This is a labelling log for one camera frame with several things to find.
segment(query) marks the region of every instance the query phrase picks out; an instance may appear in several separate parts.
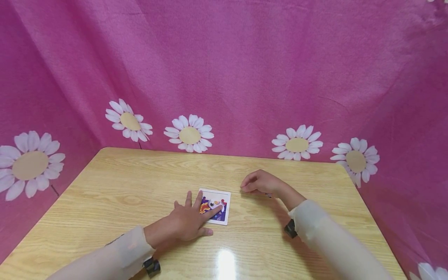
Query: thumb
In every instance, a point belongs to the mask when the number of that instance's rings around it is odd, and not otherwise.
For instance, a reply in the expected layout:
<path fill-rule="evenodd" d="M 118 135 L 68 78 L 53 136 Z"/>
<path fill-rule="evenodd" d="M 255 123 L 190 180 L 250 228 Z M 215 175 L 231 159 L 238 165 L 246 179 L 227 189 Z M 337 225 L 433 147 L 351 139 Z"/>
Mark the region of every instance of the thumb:
<path fill-rule="evenodd" d="M 198 230 L 198 236 L 211 236 L 213 235 L 213 230 L 211 228 L 200 228 Z"/>

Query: daisy print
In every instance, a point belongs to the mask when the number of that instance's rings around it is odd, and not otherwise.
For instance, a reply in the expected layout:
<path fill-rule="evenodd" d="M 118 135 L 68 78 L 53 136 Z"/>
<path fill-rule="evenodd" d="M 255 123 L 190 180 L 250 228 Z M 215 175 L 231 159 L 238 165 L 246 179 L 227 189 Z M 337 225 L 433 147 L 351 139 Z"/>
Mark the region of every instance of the daisy print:
<path fill-rule="evenodd" d="M 49 180 L 59 177 L 65 154 L 56 153 L 60 143 L 52 136 L 30 131 L 14 137 L 14 146 L 0 146 L 0 192 L 8 190 L 6 201 L 16 199 L 23 190 L 28 198 L 46 190 Z"/>
<path fill-rule="evenodd" d="M 433 269 L 429 263 L 420 263 L 418 265 L 418 274 L 409 273 L 411 280 L 448 280 L 448 271 L 445 268 L 438 267 Z"/>
<path fill-rule="evenodd" d="M 313 129 L 312 125 L 308 127 L 301 125 L 297 130 L 288 128 L 286 135 L 279 134 L 272 140 L 277 146 L 272 148 L 272 151 L 279 153 L 277 156 L 279 159 L 310 159 L 310 154 L 319 153 L 319 148 L 323 146 L 322 141 L 317 141 L 321 133 L 313 133 Z"/>
<path fill-rule="evenodd" d="M 361 188 L 361 179 L 367 183 L 371 175 L 375 175 L 378 168 L 375 164 L 379 162 L 378 151 L 375 146 L 367 148 L 367 140 L 352 138 L 350 144 L 339 143 L 338 147 L 332 150 L 336 155 L 331 160 L 338 160 L 337 164 L 342 165 L 350 175 L 353 183 Z"/>
<path fill-rule="evenodd" d="M 171 138 L 169 142 L 179 144 L 177 147 L 180 150 L 202 153 L 211 147 L 208 139 L 212 139 L 214 134 L 210 132 L 210 125 L 204 125 L 203 118 L 197 115 L 190 115 L 188 119 L 180 116 L 172 121 L 172 125 L 174 127 L 165 127 L 164 134 Z"/>
<path fill-rule="evenodd" d="M 123 136 L 131 138 L 134 142 L 138 142 L 139 139 L 143 142 L 148 141 L 148 135 L 152 135 L 152 125 L 144 123 L 142 115 L 134 115 L 131 106 L 123 99 L 118 99 L 118 102 L 109 102 L 113 110 L 106 109 L 106 119 L 113 122 L 112 127 L 122 130 Z"/>

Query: pink fabric curtain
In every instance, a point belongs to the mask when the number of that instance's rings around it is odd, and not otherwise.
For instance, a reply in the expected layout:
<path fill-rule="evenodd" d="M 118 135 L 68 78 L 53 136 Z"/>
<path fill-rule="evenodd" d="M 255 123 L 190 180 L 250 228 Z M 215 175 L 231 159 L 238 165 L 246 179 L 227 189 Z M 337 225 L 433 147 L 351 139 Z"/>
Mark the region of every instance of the pink fabric curtain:
<path fill-rule="evenodd" d="M 442 0 L 0 1 L 0 261 L 116 146 L 337 162 L 406 275 L 446 279 L 447 13 Z"/>

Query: finger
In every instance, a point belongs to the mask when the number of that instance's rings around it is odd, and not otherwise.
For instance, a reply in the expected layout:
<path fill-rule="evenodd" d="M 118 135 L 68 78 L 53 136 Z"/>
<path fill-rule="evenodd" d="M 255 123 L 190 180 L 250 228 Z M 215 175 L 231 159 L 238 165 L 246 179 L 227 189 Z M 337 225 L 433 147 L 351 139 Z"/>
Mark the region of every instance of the finger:
<path fill-rule="evenodd" d="M 199 209 L 199 207 L 201 206 L 201 202 L 202 202 L 202 191 L 200 190 L 194 202 L 193 208 Z"/>
<path fill-rule="evenodd" d="M 223 206 L 222 205 L 220 205 L 219 207 L 216 207 L 215 209 L 211 209 L 210 211 L 205 212 L 204 214 L 202 214 L 204 222 L 209 220 L 214 215 L 218 214 L 219 211 L 221 211 L 221 210 L 223 210 Z"/>
<path fill-rule="evenodd" d="M 185 200 L 185 207 L 191 207 L 191 190 L 187 193 L 187 199 Z"/>
<path fill-rule="evenodd" d="M 251 174 L 247 175 L 244 179 L 243 182 L 241 182 L 241 187 L 244 187 L 245 185 L 249 184 L 251 181 L 253 181 L 254 179 L 257 179 L 257 174 L 258 174 L 258 170 L 252 172 Z"/>
<path fill-rule="evenodd" d="M 213 230 L 211 228 L 200 228 L 198 230 L 198 237 L 199 236 L 211 236 L 213 235 Z"/>

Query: wooden table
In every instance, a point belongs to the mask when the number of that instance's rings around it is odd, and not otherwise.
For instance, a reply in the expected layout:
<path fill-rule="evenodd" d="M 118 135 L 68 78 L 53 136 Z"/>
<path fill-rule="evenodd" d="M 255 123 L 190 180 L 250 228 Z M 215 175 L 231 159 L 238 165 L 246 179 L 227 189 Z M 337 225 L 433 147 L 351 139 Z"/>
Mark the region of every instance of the wooden table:
<path fill-rule="evenodd" d="M 232 193 L 228 226 L 212 237 L 157 252 L 155 279 L 333 279 L 299 238 L 276 199 L 242 194 L 251 171 L 264 169 L 319 202 L 359 238 L 395 279 L 406 279 L 345 170 L 336 164 L 104 148 L 34 226 L 0 268 L 0 279 L 45 279 L 135 225 L 170 213 L 174 200 L 200 187 Z M 147 279 L 143 271 L 134 279 Z"/>

